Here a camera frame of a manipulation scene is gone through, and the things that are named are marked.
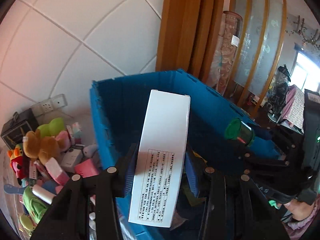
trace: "wall socket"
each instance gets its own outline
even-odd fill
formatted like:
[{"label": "wall socket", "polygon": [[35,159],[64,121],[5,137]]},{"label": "wall socket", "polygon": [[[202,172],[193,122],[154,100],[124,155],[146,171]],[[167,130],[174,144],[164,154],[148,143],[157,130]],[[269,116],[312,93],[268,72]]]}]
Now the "wall socket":
[{"label": "wall socket", "polygon": [[31,106],[31,109],[34,116],[38,117],[67,105],[68,104],[65,95],[60,94],[53,98],[49,98],[40,103],[34,104],[33,106]]},{"label": "wall socket", "polygon": [[42,101],[40,104],[41,104],[42,111],[44,114],[54,110],[51,99]]}]

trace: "green container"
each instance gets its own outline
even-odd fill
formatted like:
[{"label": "green container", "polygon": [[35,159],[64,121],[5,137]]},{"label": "green container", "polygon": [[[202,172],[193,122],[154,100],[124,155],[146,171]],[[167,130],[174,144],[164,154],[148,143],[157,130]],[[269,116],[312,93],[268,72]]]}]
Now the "green container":
[{"label": "green container", "polygon": [[226,128],[224,138],[227,140],[238,140],[246,146],[251,146],[255,133],[251,127],[247,126],[239,118],[235,118]]}]

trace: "window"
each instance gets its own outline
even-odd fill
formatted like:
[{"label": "window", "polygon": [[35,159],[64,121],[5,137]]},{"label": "window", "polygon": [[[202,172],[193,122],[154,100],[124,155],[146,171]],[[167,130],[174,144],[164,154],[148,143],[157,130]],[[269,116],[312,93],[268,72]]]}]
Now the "window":
[{"label": "window", "polygon": [[303,92],[305,89],[319,92],[320,68],[306,56],[298,52],[290,85],[296,85]]}]

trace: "person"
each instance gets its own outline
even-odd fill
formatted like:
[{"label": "person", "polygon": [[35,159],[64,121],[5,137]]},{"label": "person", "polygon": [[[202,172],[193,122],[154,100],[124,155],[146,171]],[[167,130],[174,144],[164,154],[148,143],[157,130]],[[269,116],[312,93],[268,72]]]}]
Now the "person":
[{"label": "person", "polygon": [[292,215],[283,225],[291,240],[298,240],[308,229],[320,209],[320,194],[315,202],[310,206],[305,202],[299,202],[296,199],[284,204]]}]

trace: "green towel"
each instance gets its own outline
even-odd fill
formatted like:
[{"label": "green towel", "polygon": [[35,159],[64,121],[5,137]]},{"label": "green towel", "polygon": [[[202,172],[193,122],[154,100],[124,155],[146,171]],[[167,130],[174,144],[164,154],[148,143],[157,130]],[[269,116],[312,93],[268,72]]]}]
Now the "green towel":
[{"label": "green towel", "polygon": [[22,200],[31,218],[38,224],[49,206],[32,193],[30,186],[24,190]]}]

